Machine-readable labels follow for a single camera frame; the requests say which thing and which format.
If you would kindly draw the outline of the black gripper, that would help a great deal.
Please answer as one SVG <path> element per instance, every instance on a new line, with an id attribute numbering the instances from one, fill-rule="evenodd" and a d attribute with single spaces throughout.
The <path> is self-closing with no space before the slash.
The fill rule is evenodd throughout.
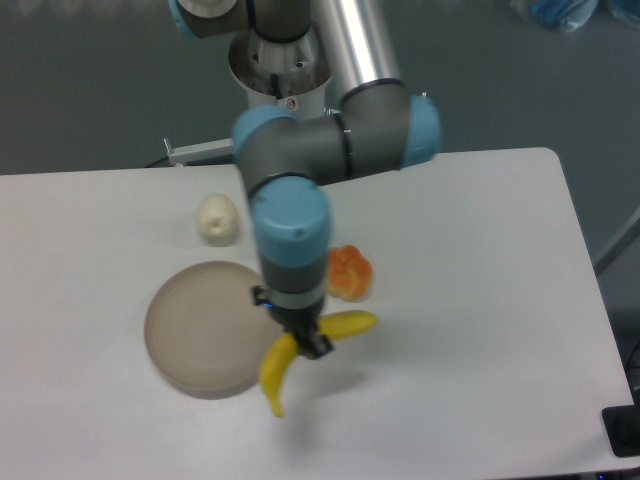
<path id="1" fill-rule="evenodd" d="M 311 290 L 285 293 L 256 285 L 250 288 L 256 306 L 264 307 L 270 317 L 294 335 L 298 354 L 308 360 L 318 360 L 333 351 L 329 338 L 319 332 L 318 319 L 325 303 L 321 286 Z"/>

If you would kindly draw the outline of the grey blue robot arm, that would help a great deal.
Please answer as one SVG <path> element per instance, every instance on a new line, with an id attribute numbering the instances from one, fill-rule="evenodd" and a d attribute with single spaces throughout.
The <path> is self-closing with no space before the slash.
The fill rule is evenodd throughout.
<path id="1" fill-rule="evenodd" d="M 262 285 L 256 304 L 317 359 L 331 216 L 324 187 L 400 170 L 440 150 L 438 110 L 405 88 L 377 1 L 173 1 L 175 25 L 233 33 L 229 64 L 269 96 L 235 121 L 231 144 L 250 205 Z"/>

